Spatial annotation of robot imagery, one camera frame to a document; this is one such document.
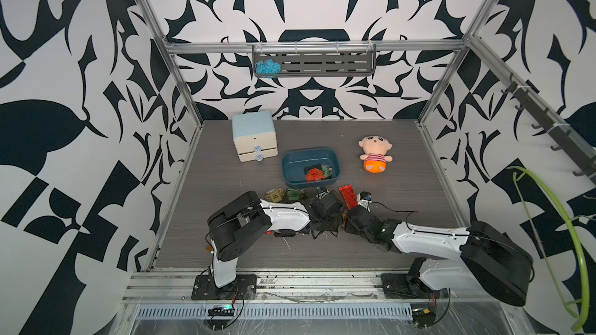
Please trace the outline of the red long tea sachet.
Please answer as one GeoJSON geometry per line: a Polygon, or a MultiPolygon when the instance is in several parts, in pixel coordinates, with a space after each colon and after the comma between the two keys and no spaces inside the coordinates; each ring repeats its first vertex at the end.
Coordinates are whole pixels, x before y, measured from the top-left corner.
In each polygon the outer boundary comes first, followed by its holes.
{"type": "Polygon", "coordinates": [[[338,188],[345,202],[345,207],[349,211],[358,205],[357,195],[351,185],[343,185],[338,188]]]}

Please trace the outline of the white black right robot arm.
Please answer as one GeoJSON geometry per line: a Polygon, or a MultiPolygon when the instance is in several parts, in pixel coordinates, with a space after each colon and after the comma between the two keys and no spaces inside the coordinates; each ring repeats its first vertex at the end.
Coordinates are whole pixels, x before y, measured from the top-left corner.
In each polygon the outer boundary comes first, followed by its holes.
{"type": "Polygon", "coordinates": [[[363,206],[352,208],[345,230],[380,250],[417,254],[410,276],[414,285],[431,291],[482,289],[511,306],[526,304],[534,275],[529,253],[488,223],[436,228],[400,220],[381,220],[363,206]]]}

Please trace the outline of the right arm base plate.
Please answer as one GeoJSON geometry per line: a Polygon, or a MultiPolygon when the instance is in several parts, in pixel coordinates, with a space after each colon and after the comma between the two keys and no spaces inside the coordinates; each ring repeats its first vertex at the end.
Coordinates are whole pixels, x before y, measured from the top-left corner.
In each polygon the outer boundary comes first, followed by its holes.
{"type": "Polygon", "coordinates": [[[442,299],[448,290],[434,290],[414,275],[385,273],[380,276],[386,299],[442,299]]]}

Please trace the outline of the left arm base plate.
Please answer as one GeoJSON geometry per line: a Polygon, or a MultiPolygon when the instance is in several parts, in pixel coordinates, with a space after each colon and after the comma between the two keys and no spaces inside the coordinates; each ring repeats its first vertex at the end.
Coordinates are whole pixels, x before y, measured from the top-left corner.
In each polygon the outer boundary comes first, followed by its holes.
{"type": "Polygon", "coordinates": [[[198,275],[192,286],[191,299],[194,301],[252,299],[257,289],[257,275],[238,275],[221,288],[215,285],[211,275],[198,275]]]}

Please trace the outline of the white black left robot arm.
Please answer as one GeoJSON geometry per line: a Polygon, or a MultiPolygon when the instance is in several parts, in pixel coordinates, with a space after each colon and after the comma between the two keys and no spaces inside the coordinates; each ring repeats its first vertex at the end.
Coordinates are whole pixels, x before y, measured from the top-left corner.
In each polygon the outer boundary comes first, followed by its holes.
{"type": "Polygon", "coordinates": [[[294,203],[270,203],[256,192],[246,192],[208,218],[205,239],[212,249],[212,282],[216,288],[235,283],[239,257],[268,232],[316,239],[323,233],[336,234],[342,214],[343,204],[335,192],[294,203]]]}

